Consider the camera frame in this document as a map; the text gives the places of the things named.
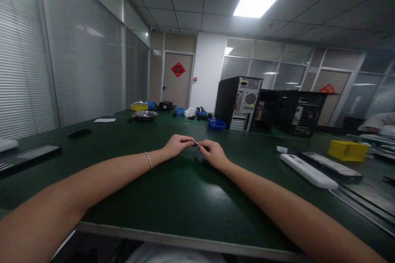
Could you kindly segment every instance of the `red diamond decoration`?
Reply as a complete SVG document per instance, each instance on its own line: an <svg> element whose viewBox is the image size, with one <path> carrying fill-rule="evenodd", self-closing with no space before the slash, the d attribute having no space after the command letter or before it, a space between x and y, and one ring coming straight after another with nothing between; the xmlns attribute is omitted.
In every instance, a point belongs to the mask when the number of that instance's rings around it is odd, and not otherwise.
<svg viewBox="0 0 395 263"><path fill-rule="evenodd" d="M184 67L178 62L174 65L174 67L172 67L172 71L173 73L177 76L180 77L184 72L185 69Z"/></svg>

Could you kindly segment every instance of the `white cable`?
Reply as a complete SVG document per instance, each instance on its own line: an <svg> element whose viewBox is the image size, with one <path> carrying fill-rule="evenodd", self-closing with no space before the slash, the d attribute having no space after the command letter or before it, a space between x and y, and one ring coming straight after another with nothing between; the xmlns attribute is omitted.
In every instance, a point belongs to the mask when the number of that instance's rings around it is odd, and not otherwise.
<svg viewBox="0 0 395 263"><path fill-rule="evenodd" d="M358 210L357 208L353 207L351 204L349 204L347 201L345 201L343 198L341 198L340 196L338 196L337 194L333 193L333 191L331 189L328 189L328 191L330 193L332 193L333 195L335 195L338 199L340 199L341 201L343 201L346 205L348 205L349 207L351 207L354 211L356 211L357 213L359 213L360 215L364 216L366 219L368 219L369 221L371 221L374 225L376 225L377 227L383 229L386 233L388 233L389 235L391 235L392 237L395 238L395 234L393 234L391 231L389 231L387 228L384 228L383 226L381 226L379 223L377 223L376 221L372 220L371 218L369 218L367 215L365 215L364 213L362 213L360 210Z"/></svg>

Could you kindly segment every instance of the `ceiling light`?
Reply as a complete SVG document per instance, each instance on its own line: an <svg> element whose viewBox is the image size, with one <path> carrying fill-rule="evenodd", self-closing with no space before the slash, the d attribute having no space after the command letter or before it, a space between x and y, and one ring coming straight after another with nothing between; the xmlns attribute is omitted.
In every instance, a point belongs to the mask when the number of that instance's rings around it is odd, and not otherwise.
<svg viewBox="0 0 395 263"><path fill-rule="evenodd" d="M225 47L225 55L228 55L233 50L233 47Z"/></svg>
<svg viewBox="0 0 395 263"><path fill-rule="evenodd" d="M377 84L371 84L371 83L355 83L353 85L358 85L358 86L365 86L365 85L377 85Z"/></svg>
<svg viewBox="0 0 395 263"><path fill-rule="evenodd" d="M276 0L240 0L234 16L260 18Z"/></svg>

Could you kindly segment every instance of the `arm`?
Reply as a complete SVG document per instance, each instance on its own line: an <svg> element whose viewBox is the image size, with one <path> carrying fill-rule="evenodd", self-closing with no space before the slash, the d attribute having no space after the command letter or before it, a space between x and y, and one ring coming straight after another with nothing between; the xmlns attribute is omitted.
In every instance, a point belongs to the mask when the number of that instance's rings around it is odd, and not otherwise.
<svg viewBox="0 0 395 263"><path fill-rule="evenodd" d="M198 147L212 166L228 176L291 241L314 260L385 262L369 246L312 204L230 162L218 143L204 140L199 142Z"/></svg>
<svg viewBox="0 0 395 263"><path fill-rule="evenodd" d="M190 140L174 135L163 149L149 152L152 167L192 146ZM40 191L0 221L1 261L49 262L89 208L149 170L144 153L121 156Z"/></svg>

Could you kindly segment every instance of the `white remote control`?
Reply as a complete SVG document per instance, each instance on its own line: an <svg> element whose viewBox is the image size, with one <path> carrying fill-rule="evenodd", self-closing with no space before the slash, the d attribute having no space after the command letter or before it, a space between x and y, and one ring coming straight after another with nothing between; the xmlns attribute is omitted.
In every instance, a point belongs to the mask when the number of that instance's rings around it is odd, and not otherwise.
<svg viewBox="0 0 395 263"><path fill-rule="evenodd" d="M339 187L334 180L295 155L281 154L280 159L316 187L325 189L337 189Z"/></svg>

